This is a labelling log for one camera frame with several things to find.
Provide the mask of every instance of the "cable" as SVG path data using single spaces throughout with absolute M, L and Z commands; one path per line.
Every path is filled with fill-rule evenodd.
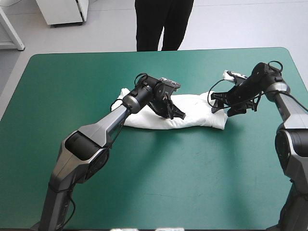
M 135 78 L 135 80 L 134 80 L 135 86 L 136 86 L 136 80 L 138 79 L 138 77 L 143 77 L 143 76 L 148 77 L 148 74 L 147 74 L 147 73 L 140 73 L 139 75 L 136 76 L 136 78 Z
M 17 1 L 17 2 L 15 2 L 15 3 L 12 3 L 11 5 L 8 5 L 8 6 L 4 6 L 4 5 L 0 5 L 0 6 L 2 6 L 2 7 L 9 7 L 9 6 L 13 6 L 13 5 L 15 5 L 15 4 L 17 4 L 17 3 L 19 3 L 21 0 L 19 0 L 19 1 Z
M 71 195 L 68 193 L 67 194 L 67 197 L 68 199 L 72 202 L 72 205 L 73 205 L 73 211 L 71 213 L 71 215 L 69 216 L 69 218 L 66 220 L 66 222 L 63 224 L 63 227 L 69 222 L 69 220 L 73 217 L 73 215 L 75 214 L 75 210 L 76 210 L 76 204 L 75 202 L 73 201 Z
M 225 80 L 225 79 L 221 79 L 221 80 L 218 81 L 216 84 L 214 84 L 214 85 L 211 87 L 211 89 L 209 90 L 208 94 L 207 94 L 207 103 L 208 103 L 211 107 L 213 107 L 213 108 L 217 108 L 217 109 L 231 108 L 231 107 L 233 107 L 233 106 L 237 106 L 237 105 L 239 105 L 239 104 L 243 104 L 243 103 L 245 103 L 245 102 L 254 100 L 254 99 L 256 99 L 256 98 L 259 98 L 259 97 L 261 97 L 262 95 L 265 95 L 265 94 L 267 94 L 267 93 L 276 92 L 276 93 L 283 94 L 283 95 L 286 95 L 286 96 L 292 98 L 298 105 L 300 105 L 306 112 L 308 112 L 308 109 L 307 109 L 303 104 L 301 104 L 293 95 L 291 95 L 291 94 L 289 94 L 288 92 L 283 91 L 283 90 L 269 90 L 269 91 L 266 91 L 266 92 L 264 92 L 264 93 L 260 93 L 259 95 L 255 96 L 255 97 L 252 97 L 252 98 L 250 98 L 250 99 L 247 99 L 247 100 L 245 100 L 245 101 L 242 101 L 242 102 L 239 102 L 239 103 L 234 103 L 234 104 L 231 104 L 231 105 L 226 106 L 226 107 L 216 107 L 216 106 L 214 106 L 214 105 L 211 105 L 210 102 L 209 102 L 209 94 L 210 94 L 211 90 L 212 90 L 218 83 L 220 83 L 220 82 L 222 82 L 222 81 L 224 81 L 224 80 Z
M 112 106 L 117 102 L 117 101 L 122 101 L 123 102 L 123 100 L 122 99 L 116 99 L 111 105 L 110 105 L 110 111 L 112 111 Z

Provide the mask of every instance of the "white cabinet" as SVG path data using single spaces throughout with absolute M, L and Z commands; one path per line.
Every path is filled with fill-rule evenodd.
M 48 25 L 87 20 L 89 0 L 37 0 Z

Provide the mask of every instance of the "black cable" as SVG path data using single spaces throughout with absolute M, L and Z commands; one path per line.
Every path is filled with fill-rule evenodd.
M 71 213 L 71 215 L 69 216 L 69 218 L 66 220 L 66 222 L 63 224 L 63 227 L 69 222 L 69 220 L 73 217 L 73 215 L 75 214 L 75 210 L 76 210 L 76 204 L 75 202 L 73 201 L 71 195 L 68 193 L 67 194 L 67 197 L 68 199 L 72 202 L 72 205 L 73 205 L 73 211 Z
M 138 79 L 138 77 L 143 77 L 143 76 L 146 76 L 146 77 L 148 77 L 148 74 L 147 73 L 140 73 L 139 75 L 137 75 L 136 76 L 136 78 L 135 78 L 135 80 L 134 80 L 134 84 L 135 84 L 135 86 L 136 86 L 136 80 Z
M 214 84 L 214 85 L 211 87 L 211 89 L 209 90 L 208 94 L 207 94 L 207 103 L 208 103 L 211 107 L 213 107 L 213 108 L 217 108 L 217 109 L 231 108 L 231 107 L 237 106 L 237 105 L 239 105 L 239 104 L 243 104 L 243 103 L 245 103 L 245 102 L 254 100 L 254 99 L 256 99 L 256 98 L 259 98 L 259 97 L 261 97 L 262 95 L 265 95 L 265 94 L 267 94 L 267 93 L 276 92 L 276 93 L 283 94 L 283 95 L 286 95 L 286 96 L 292 98 L 298 105 L 300 105 L 306 112 L 308 112 L 308 109 L 307 109 L 303 104 L 301 104 L 293 95 L 289 94 L 289 93 L 286 92 L 286 91 L 282 91 L 282 90 L 269 90 L 269 91 L 266 91 L 266 92 L 264 92 L 264 93 L 260 93 L 259 95 L 255 96 L 255 97 L 252 97 L 252 98 L 250 98 L 250 99 L 247 99 L 247 100 L 245 100 L 245 101 L 242 101 L 242 102 L 239 102 L 239 103 L 234 103 L 234 104 L 232 104 L 232 105 L 230 105 L 230 106 L 226 106 L 226 107 L 216 107 L 216 106 L 213 106 L 213 105 L 211 105 L 210 102 L 209 102 L 209 94 L 210 94 L 211 90 L 212 90 L 218 83 L 220 83 L 220 82 L 222 82 L 222 81 L 224 81 L 224 80 L 225 80 L 225 79 L 221 79 L 221 80 L 218 81 L 216 84 Z
M 111 105 L 110 105 L 110 111 L 112 111 L 112 105 L 114 105 L 117 101 L 122 101 L 123 102 L 123 100 L 122 99 L 116 99 Z
M 217 83 L 215 83 L 215 84 L 210 88 L 210 90 L 208 91 L 208 94 L 207 94 L 207 103 L 208 103 L 208 105 L 210 105 L 211 107 L 214 107 L 214 106 L 210 104 L 210 101 L 209 101 L 209 99 L 208 99 L 208 97 L 209 97 L 209 95 L 210 95 L 210 92 L 211 92 L 211 90 L 212 90 L 218 83 L 220 83 L 220 82 L 222 82 L 222 81 L 224 81 L 224 79 L 219 80 L 219 81 L 218 81 Z
M 275 70 L 275 69 L 270 65 L 270 63 L 277 63 L 277 64 L 279 64 L 279 65 L 280 65 L 280 70 L 278 70 L 278 72 L 281 73 L 281 72 L 283 71 L 283 64 L 282 64 L 281 62 L 279 62 L 279 61 L 270 61 L 270 62 L 268 63 L 268 66 L 270 67 L 270 69 L 272 69 L 273 71 L 277 71 L 277 70 Z

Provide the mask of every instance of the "person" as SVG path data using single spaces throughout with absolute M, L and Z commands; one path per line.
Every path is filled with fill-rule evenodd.
M 135 0 L 137 51 L 157 51 L 164 27 L 162 51 L 176 51 L 185 35 L 193 0 Z

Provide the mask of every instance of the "white object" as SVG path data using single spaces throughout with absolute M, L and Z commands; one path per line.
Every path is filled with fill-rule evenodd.
M 0 32 L 1 31 L 5 31 L 6 34 L 2 33 L 0 36 L 0 49 L 18 49 L 19 51 L 25 49 L 23 42 L 14 30 L 3 9 L 0 7 Z
M 121 90 L 118 99 L 129 93 L 127 88 Z M 192 126 L 214 127 L 224 130 L 228 116 L 223 110 L 215 114 L 207 103 L 207 92 L 201 95 L 172 95 L 171 99 L 181 111 L 186 114 L 185 119 L 166 119 L 155 114 L 149 106 L 145 106 L 137 114 L 131 114 L 125 121 L 125 126 L 147 129 L 173 129 Z M 122 102 L 115 102 L 111 109 L 115 110 Z
M 226 81 L 231 82 L 231 83 L 233 83 L 235 80 L 234 80 L 234 77 L 229 75 L 228 73 L 231 73 L 233 76 L 237 76 L 238 78 L 247 79 L 247 76 L 245 76 L 245 75 L 242 75 L 242 74 L 239 74 L 239 73 L 236 73 L 236 72 L 233 72 L 233 71 L 225 70 L 224 73 L 222 74 L 222 78 Z
M 89 0 L 37 0 L 37 3 L 48 25 L 87 20 Z

